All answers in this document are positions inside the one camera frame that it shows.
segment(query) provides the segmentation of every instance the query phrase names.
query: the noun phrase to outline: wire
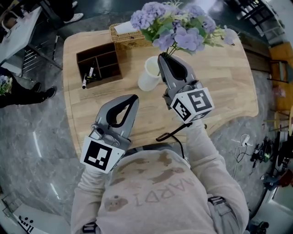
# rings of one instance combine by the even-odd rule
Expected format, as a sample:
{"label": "wire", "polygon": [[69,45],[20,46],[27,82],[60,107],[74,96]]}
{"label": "wire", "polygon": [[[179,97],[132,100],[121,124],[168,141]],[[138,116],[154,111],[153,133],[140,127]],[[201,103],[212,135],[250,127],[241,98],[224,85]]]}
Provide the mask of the wire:
{"label": "wire", "polygon": [[185,155],[184,155],[184,150],[183,150],[182,143],[178,140],[177,137],[175,137],[175,136],[171,136],[171,137],[173,137],[175,139],[175,141],[177,141],[179,143],[180,148],[181,148],[182,158],[185,159]]}
{"label": "wire", "polygon": [[255,172],[256,166],[257,166],[257,160],[255,160],[255,162],[253,163],[252,171],[251,171],[251,173],[249,174],[250,176],[252,175],[252,173]]}
{"label": "wire", "polygon": [[[247,153],[246,153],[246,150],[247,150],[247,144],[246,144],[245,152],[244,152],[244,153],[240,153],[240,154],[237,155],[237,158],[236,158],[237,163],[241,162],[242,159],[244,158],[244,155],[247,154]],[[242,156],[242,158],[238,161],[238,158],[239,158],[239,156],[240,156],[241,154],[243,154],[243,156]]]}
{"label": "wire", "polygon": [[[232,175],[232,177],[233,177],[234,179],[235,179],[235,177],[236,177],[236,173],[237,173],[237,171],[238,171],[238,163],[241,162],[242,159],[243,159],[243,157],[244,157],[244,155],[247,154],[247,153],[246,153],[246,150],[247,150],[247,143],[245,143],[246,148],[245,148],[245,152],[244,152],[244,153],[242,153],[242,152],[241,152],[241,149],[240,149],[240,147],[242,147],[242,137],[243,137],[243,136],[249,136],[249,135],[248,135],[248,134],[242,134],[241,137],[240,137],[240,143],[239,143],[239,146],[237,146],[237,147],[235,148],[235,151],[234,151],[234,158],[236,159],[236,163],[235,163],[234,171],[233,171],[233,175]],[[243,154],[243,156],[242,156],[241,160],[238,161],[239,156],[240,156],[241,154]]]}
{"label": "wire", "polygon": [[183,128],[189,127],[190,125],[192,125],[192,122],[185,123],[185,124],[181,125],[179,128],[177,128],[176,130],[174,130],[171,133],[164,133],[164,134],[162,134],[161,136],[159,136],[158,138],[156,138],[156,141],[158,141],[158,142],[164,141],[164,140],[168,139],[169,137],[172,137],[174,134],[176,134],[177,132],[179,132]]}

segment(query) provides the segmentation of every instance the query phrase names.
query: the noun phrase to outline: white table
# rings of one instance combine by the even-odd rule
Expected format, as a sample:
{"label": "white table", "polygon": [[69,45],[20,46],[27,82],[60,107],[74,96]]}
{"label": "white table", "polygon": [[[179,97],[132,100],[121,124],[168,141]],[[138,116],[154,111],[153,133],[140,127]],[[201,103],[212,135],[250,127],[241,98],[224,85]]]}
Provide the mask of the white table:
{"label": "white table", "polygon": [[0,44],[0,65],[2,65],[6,60],[11,58],[18,51],[29,47],[36,54],[53,64],[54,66],[62,69],[58,63],[50,59],[47,55],[35,48],[30,41],[33,36],[34,28],[38,17],[42,11],[41,7],[38,7],[30,13],[31,17],[28,19],[20,19],[17,24],[12,27],[11,33],[7,34],[2,43]]}

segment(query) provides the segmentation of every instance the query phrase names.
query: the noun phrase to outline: white vase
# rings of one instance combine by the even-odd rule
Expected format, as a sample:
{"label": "white vase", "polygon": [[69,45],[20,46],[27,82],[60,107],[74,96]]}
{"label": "white vase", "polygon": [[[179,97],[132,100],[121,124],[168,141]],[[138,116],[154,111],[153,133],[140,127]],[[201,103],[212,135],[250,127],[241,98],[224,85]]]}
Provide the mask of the white vase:
{"label": "white vase", "polygon": [[157,64],[157,56],[149,57],[145,62],[145,70],[138,79],[138,87],[143,91],[153,90],[160,82],[159,66]]}

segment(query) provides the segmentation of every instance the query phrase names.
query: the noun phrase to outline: sleeve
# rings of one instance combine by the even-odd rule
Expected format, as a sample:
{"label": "sleeve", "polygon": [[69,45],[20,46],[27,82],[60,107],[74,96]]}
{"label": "sleeve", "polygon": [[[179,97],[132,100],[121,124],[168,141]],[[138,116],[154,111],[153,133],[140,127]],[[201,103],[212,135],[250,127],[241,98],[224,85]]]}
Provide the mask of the sleeve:
{"label": "sleeve", "polygon": [[216,150],[200,120],[187,130],[186,145],[191,170],[206,188],[207,194],[225,198],[237,220],[239,229],[235,233],[242,234],[249,219],[244,194],[227,172],[224,158]]}
{"label": "sleeve", "polygon": [[96,233],[95,222],[105,191],[106,176],[107,174],[89,168],[83,172],[81,181],[75,189],[71,212],[71,234],[80,234],[83,233],[82,229],[93,227],[93,233]]}

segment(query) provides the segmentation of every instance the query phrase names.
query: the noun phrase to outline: marble floor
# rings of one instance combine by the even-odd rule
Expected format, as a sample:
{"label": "marble floor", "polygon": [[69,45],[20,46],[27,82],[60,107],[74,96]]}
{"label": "marble floor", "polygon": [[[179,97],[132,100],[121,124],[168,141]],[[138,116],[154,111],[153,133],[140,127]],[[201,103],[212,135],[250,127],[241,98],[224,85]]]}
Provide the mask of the marble floor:
{"label": "marble floor", "polygon": [[[110,12],[67,25],[61,30],[67,35],[103,30],[110,24],[125,21],[129,16],[130,12]],[[63,42],[59,40],[57,63],[62,63],[62,55]],[[71,140],[63,96],[62,71],[45,63],[27,76],[40,81],[42,90],[57,87],[57,93],[54,98],[40,104],[0,109],[0,186],[5,194],[10,195],[11,206],[14,208],[22,202],[61,215],[70,222],[74,188],[84,168],[77,159]],[[253,71],[253,77],[259,115],[234,119],[211,136],[216,148],[225,158],[230,174],[233,173],[235,164],[234,151],[242,134],[250,135],[249,144],[252,146],[248,147],[248,154],[265,136],[272,139],[275,137],[274,133],[268,132],[268,126],[262,125],[264,119],[271,118],[269,109],[274,106],[271,83],[266,80],[268,74]],[[23,79],[19,82],[27,88],[33,86],[33,83]],[[179,152],[177,145],[174,145],[174,150]],[[252,163],[249,159],[249,156],[245,156],[239,165],[236,180],[245,193],[249,208],[253,210],[263,188],[259,178],[270,164],[259,164],[251,174]]]}
{"label": "marble floor", "polygon": [[[65,25],[58,16],[49,8],[46,8],[56,28],[60,29],[64,38],[77,32],[108,29],[111,24],[129,21],[134,11],[140,10],[149,0],[83,0],[79,1],[74,9],[76,13],[84,13],[84,17],[77,22]],[[266,37],[261,37],[250,21],[239,20],[241,14],[238,9],[232,7],[228,0],[180,0],[182,5],[194,2],[210,15],[217,25],[227,25],[237,32],[268,43]]]}

